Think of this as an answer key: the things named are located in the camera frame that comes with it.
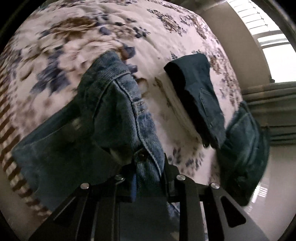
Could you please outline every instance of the metal button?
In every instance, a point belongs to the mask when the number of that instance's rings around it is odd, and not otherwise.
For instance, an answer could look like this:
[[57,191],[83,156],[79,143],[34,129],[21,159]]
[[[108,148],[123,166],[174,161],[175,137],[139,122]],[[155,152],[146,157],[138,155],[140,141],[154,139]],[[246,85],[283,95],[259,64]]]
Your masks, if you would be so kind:
[[81,188],[81,189],[88,189],[88,188],[89,188],[89,184],[88,184],[88,183],[82,183],[82,184],[80,185],[80,188]]
[[211,183],[211,187],[214,189],[219,189],[220,185],[218,183]]
[[142,150],[138,153],[139,161],[146,161],[149,153],[146,150]]
[[180,175],[177,176],[177,179],[179,181],[184,181],[186,179],[186,177],[184,175],[180,174]]
[[80,118],[76,118],[75,120],[73,120],[72,125],[75,128],[75,130],[78,130],[81,127]]
[[124,176],[121,175],[121,174],[118,174],[118,175],[115,176],[115,180],[117,180],[117,181],[121,181],[123,179],[124,179]]

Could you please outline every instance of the metal screw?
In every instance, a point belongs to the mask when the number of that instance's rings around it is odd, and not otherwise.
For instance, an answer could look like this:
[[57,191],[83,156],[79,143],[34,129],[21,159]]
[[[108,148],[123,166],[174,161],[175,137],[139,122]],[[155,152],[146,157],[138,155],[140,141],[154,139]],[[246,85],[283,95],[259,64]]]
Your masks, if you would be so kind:
[[219,189],[220,185],[218,183],[211,183],[211,187],[214,189]]
[[115,180],[117,180],[117,181],[121,181],[123,179],[124,179],[124,176],[121,175],[121,174],[118,174],[118,175],[115,176]]
[[184,175],[180,174],[180,175],[177,176],[177,179],[179,181],[184,181],[186,179],[186,177]]
[[88,184],[88,183],[82,183],[82,184],[80,185],[80,188],[81,188],[81,189],[88,189],[88,188],[89,188],[89,184]]

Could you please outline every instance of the bed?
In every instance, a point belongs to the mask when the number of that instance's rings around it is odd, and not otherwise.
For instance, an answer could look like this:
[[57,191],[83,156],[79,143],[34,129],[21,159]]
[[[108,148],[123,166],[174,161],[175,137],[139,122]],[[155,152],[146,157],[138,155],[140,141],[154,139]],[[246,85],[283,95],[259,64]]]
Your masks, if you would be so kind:
[[107,50],[114,50],[134,75],[169,162],[197,183],[219,182],[215,150],[203,147],[176,117],[155,78],[169,61],[204,53],[227,126],[242,96],[205,21],[162,0],[61,0],[34,11],[0,57],[0,162],[12,191],[37,216],[46,218],[51,210],[34,197],[11,149],[72,100],[83,73]]

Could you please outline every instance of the dark denim jeans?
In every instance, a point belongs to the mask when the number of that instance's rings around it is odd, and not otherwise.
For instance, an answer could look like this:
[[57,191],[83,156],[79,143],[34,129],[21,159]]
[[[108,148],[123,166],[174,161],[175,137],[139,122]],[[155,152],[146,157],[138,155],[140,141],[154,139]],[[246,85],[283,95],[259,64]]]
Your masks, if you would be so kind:
[[221,185],[241,206],[246,206],[262,178],[269,156],[269,133],[261,130],[245,101],[226,130],[217,150]]
[[136,81],[117,54],[101,55],[83,75],[76,97],[12,151],[43,205],[54,210],[83,182],[118,173],[110,149],[129,153],[137,193],[160,190],[164,153]]
[[186,55],[164,67],[203,144],[217,149],[225,141],[224,116],[210,80],[204,54]]

